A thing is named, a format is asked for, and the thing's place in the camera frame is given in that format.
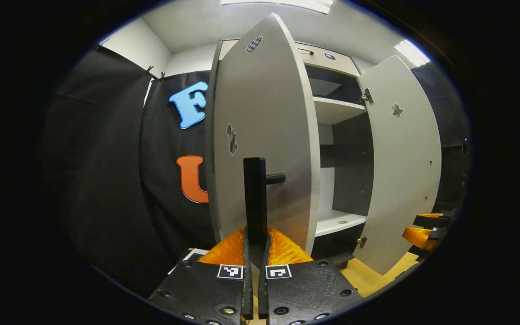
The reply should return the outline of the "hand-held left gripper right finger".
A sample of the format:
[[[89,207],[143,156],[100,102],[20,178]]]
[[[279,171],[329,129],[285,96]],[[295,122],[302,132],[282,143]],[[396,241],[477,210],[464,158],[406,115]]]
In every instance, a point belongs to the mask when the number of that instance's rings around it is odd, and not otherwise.
[[[329,259],[312,259],[269,227],[259,274],[259,318],[266,325],[313,325],[357,306],[363,296]]]

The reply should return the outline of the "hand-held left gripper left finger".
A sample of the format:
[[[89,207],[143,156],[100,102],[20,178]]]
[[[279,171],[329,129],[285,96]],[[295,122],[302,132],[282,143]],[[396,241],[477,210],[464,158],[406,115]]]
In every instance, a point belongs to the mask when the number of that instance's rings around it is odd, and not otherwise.
[[[203,325],[247,325],[254,318],[247,227],[209,251],[188,251],[149,300]]]

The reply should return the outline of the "beige cabinet door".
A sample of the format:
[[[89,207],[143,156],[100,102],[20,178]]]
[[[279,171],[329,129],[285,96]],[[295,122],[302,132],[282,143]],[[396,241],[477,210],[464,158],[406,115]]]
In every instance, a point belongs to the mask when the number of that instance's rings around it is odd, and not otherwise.
[[[392,56],[358,78],[370,95],[373,187],[354,255],[386,274],[410,249],[402,237],[416,216],[432,211],[441,179],[441,141],[431,103],[411,69]]]
[[[217,51],[210,77],[204,167],[217,241],[246,224],[243,160],[264,157],[267,222],[306,253],[316,236],[320,195],[314,99],[298,45],[270,13],[229,49]]]

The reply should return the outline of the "black door handle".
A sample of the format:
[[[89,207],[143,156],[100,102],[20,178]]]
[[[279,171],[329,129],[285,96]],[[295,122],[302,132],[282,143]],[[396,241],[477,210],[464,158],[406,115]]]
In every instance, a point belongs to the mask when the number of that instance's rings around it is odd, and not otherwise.
[[[268,174],[264,157],[247,157],[243,160],[244,201],[246,205],[247,239],[250,260],[257,268],[266,264],[268,236],[269,185],[286,181],[283,173]]]

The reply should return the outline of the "beige double-door shoe cabinet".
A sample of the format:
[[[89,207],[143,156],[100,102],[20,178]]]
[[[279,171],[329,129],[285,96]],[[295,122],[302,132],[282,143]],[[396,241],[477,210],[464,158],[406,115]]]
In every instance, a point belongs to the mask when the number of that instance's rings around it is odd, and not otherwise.
[[[316,110],[320,154],[320,195],[316,221],[316,236],[311,256],[329,258],[345,268],[353,259],[353,251],[361,243],[367,213],[362,208],[342,207],[340,186],[335,183],[340,140],[334,136],[338,124],[357,120],[366,113],[357,102],[356,78],[341,78],[331,74],[314,75],[309,83]]]

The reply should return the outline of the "beige cabinet drawer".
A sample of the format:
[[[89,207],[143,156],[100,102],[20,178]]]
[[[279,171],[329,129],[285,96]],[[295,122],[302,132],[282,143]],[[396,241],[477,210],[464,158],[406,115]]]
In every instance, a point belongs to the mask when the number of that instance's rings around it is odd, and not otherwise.
[[[314,51],[311,56],[297,48]],[[357,65],[347,54],[316,45],[293,42],[283,34],[254,34],[221,41],[215,64],[220,77],[231,80],[295,80],[331,74],[341,78],[359,76]]]

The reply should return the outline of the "black backdrop cloth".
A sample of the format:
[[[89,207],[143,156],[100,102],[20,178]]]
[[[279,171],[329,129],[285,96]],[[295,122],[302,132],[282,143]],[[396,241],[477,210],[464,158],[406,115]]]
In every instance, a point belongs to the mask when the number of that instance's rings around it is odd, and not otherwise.
[[[435,115],[440,136],[441,173],[434,212],[462,207],[471,168],[470,124],[452,81],[432,63],[412,68]]]
[[[184,194],[177,159],[204,157],[203,121],[182,129],[171,95],[197,82],[208,82],[210,70],[167,76],[151,83],[140,128],[139,171],[148,212],[157,236],[172,263],[190,248],[210,249],[215,235],[210,206]]]
[[[167,262],[139,175],[143,103],[151,77],[104,47],[85,54],[44,109],[42,187],[68,243],[141,297]]]

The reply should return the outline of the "small ceiling light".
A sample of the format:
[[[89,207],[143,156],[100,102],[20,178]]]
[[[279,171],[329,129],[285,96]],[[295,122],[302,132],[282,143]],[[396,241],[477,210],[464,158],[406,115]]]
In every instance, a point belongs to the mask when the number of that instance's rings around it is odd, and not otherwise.
[[[431,62],[431,59],[408,39],[400,41],[394,46],[394,49],[407,58],[415,67],[420,67]]]

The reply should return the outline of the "long ceiling light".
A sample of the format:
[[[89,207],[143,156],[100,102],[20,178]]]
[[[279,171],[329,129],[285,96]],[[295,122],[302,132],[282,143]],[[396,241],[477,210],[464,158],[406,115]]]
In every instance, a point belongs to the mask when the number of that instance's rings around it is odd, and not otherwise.
[[[334,0],[219,0],[222,5],[235,4],[275,4],[292,6],[302,9],[311,10],[313,12],[328,14],[334,4]]]

